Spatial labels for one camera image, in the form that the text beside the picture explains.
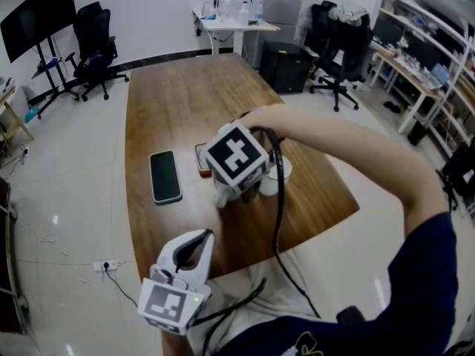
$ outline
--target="hand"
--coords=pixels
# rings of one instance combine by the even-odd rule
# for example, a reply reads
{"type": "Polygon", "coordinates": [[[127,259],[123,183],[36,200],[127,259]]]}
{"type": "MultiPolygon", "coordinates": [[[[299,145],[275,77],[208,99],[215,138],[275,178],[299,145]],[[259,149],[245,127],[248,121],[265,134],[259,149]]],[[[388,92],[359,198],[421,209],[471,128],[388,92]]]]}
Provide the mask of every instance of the hand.
{"type": "MultiPolygon", "coordinates": [[[[272,129],[274,132],[276,132],[277,136],[280,137],[277,131],[277,125],[275,124],[277,122],[277,120],[275,120],[275,117],[282,114],[280,111],[282,111],[284,107],[285,106],[283,104],[270,105],[269,107],[261,107],[249,112],[239,121],[246,128],[249,129],[252,127],[263,127],[272,129]]],[[[266,149],[266,151],[272,150],[272,145],[264,132],[254,132],[253,136],[256,138],[257,141],[259,141],[262,147],[266,149]]]]}
{"type": "Polygon", "coordinates": [[[275,127],[275,120],[274,118],[279,114],[285,105],[283,104],[275,104],[270,106],[260,107],[249,112],[245,117],[239,119],[239,121],[246,127],[265,127],[271,128],[272,130],[276,130],[275,127]]]}

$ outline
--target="black cable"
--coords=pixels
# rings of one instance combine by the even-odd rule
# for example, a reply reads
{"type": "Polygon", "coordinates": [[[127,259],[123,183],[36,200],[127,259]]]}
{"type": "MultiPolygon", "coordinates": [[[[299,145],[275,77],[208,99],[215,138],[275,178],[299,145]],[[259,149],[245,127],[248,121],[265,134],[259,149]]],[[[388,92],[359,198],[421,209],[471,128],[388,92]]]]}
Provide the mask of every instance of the black cable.
{"type": "Polygon", "coordinates": [[[252,127],[249,129],[252,132],[263,131],[267,138],[269,139],[272,150],[274,152],[274,161],[277,166],[277,181],[278,181],[278,210],[277,218],[275,220],[274,234],[272,235],[272,248],[274,251],[275,258],[277,259],[278,264],[282,268],[282,271],[289,279],[289,281],[295,286],[300,294],[302,294],[308,301],[310,308],[317,318],[321,318],[320,314],[315,309],[310,297],[307,295],[305,290],[303,290],[292,278],[289,271],[282,262],[281,256],[279,254],[279,234],[281,232],[281,223],[282,216],[284,214],[284,197],[285,197],[285,183],[284,183],[284,162],[282,160],[281,147],[279,145],[279,138],[272,129],[263,128],[263,127],[252,127]]]}
{"type": "Polygon", "coordinates": [[[246,305],[247,303],[254,300],[254,298],[256,298],[264,290],[264,287],[266,287],[266,283],[267,283],[267,279],[263,278],[261,283],[259,284],[259,286],[253,292],[251,292],[251,294],[249,294],[247,296],[247,298],[243,299],[242,301],[240,301],[240,302],[238,302],[238,303],[236,303],[236,304],[234,304],[234,305],[232,305],[232,306],[230,306],[226,309],[216,311],[214,314],[210,314],[207,317],[201,317],[201,318],[196,319],[195,322],[193,323],[193,326],[198,326],[201,323],[208,322],[209,320],[215,319],[216,317],[219,317],[220,315],[231,313],[235,309],[238,309],[241,306],[246,305]]]}
{"type": "Polygon", "coordinates": [[[15,168],[16,166],[19,164],[19,162],[24,165],[24,159],[26,158],[27,154],[28,154],[28,150],[24,147],[23,144],[20,145],[20,149],[22,150],[22,154],[19,154],[18,156],[16,156],[15,158],[11,159],[10,161],[8,161],[5,165],[2,165],[0,166],[0,169],[3,169],[5,166],[9,165],[10,163],[12,163],[13,161],[16,161],[15,165],[13,165],[13,169],[12,171],[10,172],[10,174],[7,175],[6,178],[4,178],[5,180],[8,179],[8,177],[10,175],[13,174],[13,172],[15,171],[15,168]]]}
{"type": "Polygon", "coordinates": [[[264,287],[266,286],[266,283],[267,283],[267,279],[263,278],[261,283],[259,284],[259,286],[246,299],[236,303],[235,305],[233,305],[231,307],[228,307],[227,309],[215,312],[214,314],[211,314],[208,317],[197,319],[194,322],[193,326],[196,326],[197,324],[201,324],[201,323],[207,322],[208,320],[214,319],[214,318],[218,317],[219,315],[223,315],[206,333],[205,342],[203,344],[202,356],[206,356],[206,351],[208,350],[208,345],[209,345],[209,342],[211,340],[211,337],[213,336],[214,331],[216,331],[216,329],[220,326],[220,324],[222,322],[224,322],[224,320],[226,320],[226,318],[229,315],[231,315],[231,313],[235,309],[237,309],[241,306],[244,306],[247,303],[254,300],[264,290],[264,287]]]}
{"type": "Polygon", "coordinates": [[[216,329],[220,326],[220,324],[222,322],[224,322],[224,320],[226,320],[226,318],[231,315],[232,311],[229,311],[227,313],[225,313],[214,325],[213,327],[210,328],[210,330],[208,331],[208,333],[206,334],[206,337],[205,337],[205,342],[203,344],[203,352],[201,353],[202,356],[206,356],[206,350],[208,349],[208,345],[209,345],[209,342],[211,340],[211,336],[213,336],[214,334],[214,331],[216,331],[216,329]]]}
{"type": "Polygon", "coordinates": [[[129,300],[132,301],[132,303],[135,305],[135,307],[139,308],[139,306],[137,305],[137,303],[132,299],[130,298],[123,290],[122,288],[120,287],[120,285],[117,283],[117,281],[112,278],[108,272],[108,269],[109,269],[109,264],[108,263],[104,263],[104,269],[105,269],[105,273],[107,274],[107,277],[109,277],[116,285],[117,287],[119,288],[119,290],[122,292],[122,294],[124,294],[129,300]]]}
{"type": "MultiPolygon", "coordinates": [[[[197,17],[196,18],[196,21],[194,22],[195,24],[199,21],[200,19],[197,17]]],[[[200,23],[198,22],[198,27],[197,27],[197,30],[199,30],[200,32],[205,32],[205,33],[208,33],[206,30],[201,30],[200,29],[200,23]]],[[[228,39],[230,39],[231,37],[233,37],[235,33],[232,32],[231,34],[229,34],[229,36],[226,38],[226,39],[217,39],[216,37],[214,36],[211,36],[212,39],[214,39],[215,41],[218,41],[218,42],[226,42],[228,39]]]]}
{"type": "MultiPolygon", "coordinates": [[[[32,47],[31,50],[34,51],[36,54],[39,55],[38,50],[36,50],[34,47],[32,47]]],[[[50,56],[46,56],[45,54],[43,54],[43,56],[44,56],[45,58],[48,58],[48,59],[51,58],[50,56]]]]}

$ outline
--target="office chair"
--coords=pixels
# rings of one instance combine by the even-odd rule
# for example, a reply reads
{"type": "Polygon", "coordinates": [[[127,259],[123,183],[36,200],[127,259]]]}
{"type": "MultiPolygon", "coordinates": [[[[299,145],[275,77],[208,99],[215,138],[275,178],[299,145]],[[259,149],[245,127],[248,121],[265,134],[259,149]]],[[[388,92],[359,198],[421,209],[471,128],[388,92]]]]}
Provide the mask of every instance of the office chair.
{"type": "Polygon", "coordinates": [[[475,139],[472,139],[470,146],[465,142],[461,143],[442,170],[436,171],[444,184],[443,190],[448,195],[449,211],[455,211],[459,207],[454,192],[466,200],[475,196],[475,176],[465,180],[471,171],[475,172],[475,139]]]}
{"type": "Polygon", "coordinates": [[[370,48],[373,32],[370,29],[370,17],[364,16],[363,23],[359,27],[340,22],[339,20],[329,19],[329,38],[327,49],[318,59],[317,67],[325,71],[328,76],[334,79],[331,82],[328,79],[320,78],[318,83],[327,85],[313,85],[310,87],[310,93],[315,90],[332,90],[335,94],[335,107],[333,110],[339,112],[338,96],[345,96],[355,104],[355,110],[359,109],[358,103],[347,92],[345,86],[341,83],[345,80],[349,82],[363,82],[364,63],[367,61],[367,52],[370,48]],[[341,65],[334,62],[336,55],[340,50],[344,51],[341,65]]]}
{"type": "Polygon", "coordinates": [[[97,85],[104,90],[104,100],[109,99],[105,81],[123,78],[128,82],[125,74],[117,74],[108,66],[117,58],[115,36],[109,36],[109,21],[111,11],[102,9],[99,2],[89,4],[79,10],[73,24],[76,34],[81,62],[77,65],[74,54],[66,57],[66,62],[71,61],[74,67],[74,76],[81,83],[87,82],[87,90],[82,94],[82,100],[88,100],[90,93],[97,85]]]}
{"type": "MultiPolygon", "coordinates": [[[[304,45],[312,52],[319,56],[327,49],[328,44],[328,12],[335,3],[331,1],[323,1],[321,5],[312,5],[312,29],[307,32],[304,45]]],[[[315,73],[317,72],[317,62],[314,62],[315,69],[310,76],[311,80],[315,80],[315,73]]]]}

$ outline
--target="computer monitor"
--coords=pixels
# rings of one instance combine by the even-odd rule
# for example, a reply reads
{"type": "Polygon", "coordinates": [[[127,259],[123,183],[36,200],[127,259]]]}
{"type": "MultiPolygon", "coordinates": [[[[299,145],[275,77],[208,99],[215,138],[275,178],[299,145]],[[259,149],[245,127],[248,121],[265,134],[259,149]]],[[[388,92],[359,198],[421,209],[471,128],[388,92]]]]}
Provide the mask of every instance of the computer monitor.
{"type": "Polygon", "coordinates": [[[393,45],[396,46],[396,43],[402,37],[402,29],[398,26],[393,25],[389,21],[384,21],[378,19],[376,25],[373,28],[374,36],[378,37],[383,45],[393,45]]]}
{"type": "Polygon", "coordinates": [[[10,62],[73,24],[74,0],[25,0],[0,23],[10,62]]]}
{"type": "Polygon", "coordinates": [[[429,71],[440,62],[441,58],[434,46],[415,36],[409,41],[409,47],[406,49],[406,53],[417,59],[421,66],[426,67],[429,71]]]}

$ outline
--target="white desk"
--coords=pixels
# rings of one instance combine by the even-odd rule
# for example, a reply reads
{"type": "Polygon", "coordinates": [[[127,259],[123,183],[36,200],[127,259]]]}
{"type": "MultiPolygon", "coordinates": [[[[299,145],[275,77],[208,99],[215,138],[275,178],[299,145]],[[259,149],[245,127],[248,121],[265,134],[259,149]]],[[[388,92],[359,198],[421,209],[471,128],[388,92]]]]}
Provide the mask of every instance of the white desk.
{"type": "Polygon", "coordinates": [[[219,15],[217,14],[216,19],[214,20],[202,20],[201,19],[201,8],[193,8],[193,13],[198,17],[201,24],[203,25],[204,30],[207,32],[209,36],[209,40],[211,41],[212,53],[216,54],[219,53],[219,48],[217,52],[214,51],[214,42],[213,42],[213,35],[215,32],[220,31],[231,31],[234,32],[234,52],[242,55],[243,52],[243,38],[244,32],[250,32],[251,30],[262,30],[266,32],[275,32],[280,30],[279,27],[271,25],[267,22],[261,22],[259,25],[239,25],[234,19],[226,20],[225,22],[221,22],[219,15]]]}
{"type": "MultiPolygon", "coordinates": [[[[442,98],[442,95],[439,91],[431,91],[429,88],[421,83],[412,73],[410,73],[405,67],[400,65],[392,56],[390,56],[387,51],[377,51],[376,55],[380,58],[380,62],[378,67],[376,68],[376,72],[374,78],[370,84],[370,87],[373,87],[376,83],[379,74],[381,73],[381,69],[384,66],[384,63],[387,63],[389,66],[392,67],[391,74],[384,85],[384,88],[389,93],[394,86],[398,76],[403,76],[409,83],[411,83],[417,90],[420,92],[419,98],[417,99],[416,104],[414,104],[413,109],[407,115],[407,118],[402,122],[401,126],[398,129],[398,133],[402,134],[404,129],[409,125],[411,119],[417,114],[418,109],[420,109],[422,103],[424,102],[426,97],[430,97],[434,100],[435,104],[437,105],[442,98]]],[[[425,117],[425,119],[429,119],[432,111],[425,117]]]]}

